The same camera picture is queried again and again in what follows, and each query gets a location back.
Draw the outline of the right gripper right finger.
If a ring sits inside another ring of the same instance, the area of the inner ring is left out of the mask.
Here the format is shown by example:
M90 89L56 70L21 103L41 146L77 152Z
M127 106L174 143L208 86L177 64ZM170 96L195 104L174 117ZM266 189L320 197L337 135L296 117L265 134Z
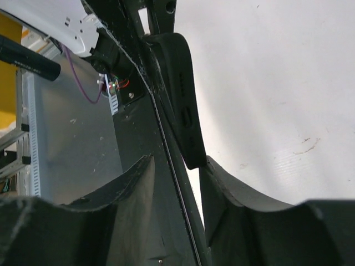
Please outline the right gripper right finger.
M354 201L269 197L208 157L199 169L213 265L353 265Z

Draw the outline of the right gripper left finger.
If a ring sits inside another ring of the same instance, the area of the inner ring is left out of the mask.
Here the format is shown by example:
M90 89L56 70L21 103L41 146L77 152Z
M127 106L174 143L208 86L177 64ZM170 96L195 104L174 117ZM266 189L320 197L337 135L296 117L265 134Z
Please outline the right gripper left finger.
M1 264L143 265L154 182L149 155L70 204L1 198Z

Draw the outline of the phone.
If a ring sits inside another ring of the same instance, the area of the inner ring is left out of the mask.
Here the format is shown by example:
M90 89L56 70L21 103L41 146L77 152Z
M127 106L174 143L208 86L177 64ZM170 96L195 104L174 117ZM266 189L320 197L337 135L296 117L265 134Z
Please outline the phone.
M170 166L164 199L170 242L166 265L210 265L188 170L206 164L191 53L174 31L176 1L87 1L145 84Z

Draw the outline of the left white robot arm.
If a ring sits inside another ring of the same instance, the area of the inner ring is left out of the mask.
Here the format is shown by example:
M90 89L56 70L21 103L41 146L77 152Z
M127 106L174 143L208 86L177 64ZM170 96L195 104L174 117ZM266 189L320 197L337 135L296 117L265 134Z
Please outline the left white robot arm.
M129 79L133 64L84 1L1 1L1 13L49 37L99 73Z

